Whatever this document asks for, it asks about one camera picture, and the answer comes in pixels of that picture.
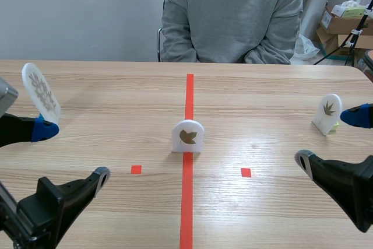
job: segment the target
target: chair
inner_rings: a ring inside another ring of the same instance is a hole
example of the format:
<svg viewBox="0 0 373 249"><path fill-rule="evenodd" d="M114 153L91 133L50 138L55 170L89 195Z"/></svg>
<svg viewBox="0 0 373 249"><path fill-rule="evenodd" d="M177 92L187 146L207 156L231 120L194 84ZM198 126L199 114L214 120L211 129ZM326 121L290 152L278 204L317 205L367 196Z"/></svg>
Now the chair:
<svg viewBox="0 0 373 249"><path fill-rule="evenodd" d="M158 56L158 62L161 62L161 32L162 28L158 29L158 37L157 37L157 56Z"/></svg>

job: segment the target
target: tripod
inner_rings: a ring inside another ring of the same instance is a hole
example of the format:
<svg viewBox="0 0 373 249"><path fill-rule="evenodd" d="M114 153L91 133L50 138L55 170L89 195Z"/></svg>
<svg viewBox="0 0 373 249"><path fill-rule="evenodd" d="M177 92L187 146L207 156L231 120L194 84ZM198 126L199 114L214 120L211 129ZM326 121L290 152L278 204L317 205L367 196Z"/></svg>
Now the tripod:
<svg viewBox="0 0 373 249"><path fill-rule="evenodd" d="M373 8L373 0L371 1L371 3L369 4L369 7L365 10L364 12L364 16L363 18L361 19L358 27L356 29L354 29L353 31L351 31L350 35L346 38L346 40L341 44L341 46L339 46L337 49L335 49L334 51L332 51L329 55L326 55L325 57L323 57L322 59L320 59L318 62L316 62L314 65L318 65L320 62L322 62L323 60L329 58L332 54L334 54L336 51L339 51L340 49L344 48L345 46L347 47L350 47L349 49L349 53L347 54L347 59L346 59L346 63L344 65L347 65L347 63L349 62L349 58L350 56L352 56L352 66L354 66L354 61L355 61L355 49L356 49L356 44L357 44L357 40L359 39L359 36L363 33L363 28L367 27L365 25L365 21L367 20L368 18L368 15L372 12L372 8Z"/></svg>

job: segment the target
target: sink pedestal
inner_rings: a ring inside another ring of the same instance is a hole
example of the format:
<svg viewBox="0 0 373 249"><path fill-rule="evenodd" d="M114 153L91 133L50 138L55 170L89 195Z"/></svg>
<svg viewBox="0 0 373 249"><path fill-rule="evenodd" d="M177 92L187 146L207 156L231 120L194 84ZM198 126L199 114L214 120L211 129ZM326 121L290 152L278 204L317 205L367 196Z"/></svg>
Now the sink pedestal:
<svg viewBox="0 0 373 249"><path fill-rule="evenodd" d="M300 31L303 36L309 39L314 38L327 1L328 0L307 0Z"/></svg>

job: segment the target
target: red tape square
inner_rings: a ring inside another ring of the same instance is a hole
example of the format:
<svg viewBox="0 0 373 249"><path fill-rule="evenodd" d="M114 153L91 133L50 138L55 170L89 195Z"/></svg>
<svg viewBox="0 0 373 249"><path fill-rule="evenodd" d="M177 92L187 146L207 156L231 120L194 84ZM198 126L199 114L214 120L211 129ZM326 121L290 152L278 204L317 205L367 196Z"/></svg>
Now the red tape square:
<svg viewBox="0 0 373 249"><path fill-rule="evenodd" d="M142 166L132 166L131 167L131 174L141 174Z"/></svg>
<svg viewBox="0 0 373 249"><path fill-rule="evenodd" d="M251 169L241 169L242 177L251 177Z"/></svg>

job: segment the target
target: brown leaf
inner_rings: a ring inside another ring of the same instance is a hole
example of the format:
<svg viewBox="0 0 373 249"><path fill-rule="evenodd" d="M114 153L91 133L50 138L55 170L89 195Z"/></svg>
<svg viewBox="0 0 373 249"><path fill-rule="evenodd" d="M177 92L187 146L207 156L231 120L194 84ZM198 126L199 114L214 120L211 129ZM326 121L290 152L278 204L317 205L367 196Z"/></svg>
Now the brown leaf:
<svg viewBox="0 0 373 249"><path fill-rule="evenodd" d="M324 105L324 112L326 115L332 116L333 113L335 113L335 111L332 111L333 105L334 103L332 103L332 105L329 106L329 102L328 101L326 102L326 105Z"/></svg>
<svg viewBox="0 0 373 249"><path fill-rule="evenodd" d="M48 91L47 84L36 75L36 73L32 73L29 75L31 79L31 84L35 88L35 92L37 97L40 99L44 108L49 111L54 111L56 108L55 101L52 98L52 91Z"/></svg>
<svg viewBox="0 0 373 249"><path fill-rule="evenodd" d="M193 140L196 138L196 136L197 132L191 132L190 134L184 130L180 132L180 139L186 144L196 144L196 142Z"/></svg>

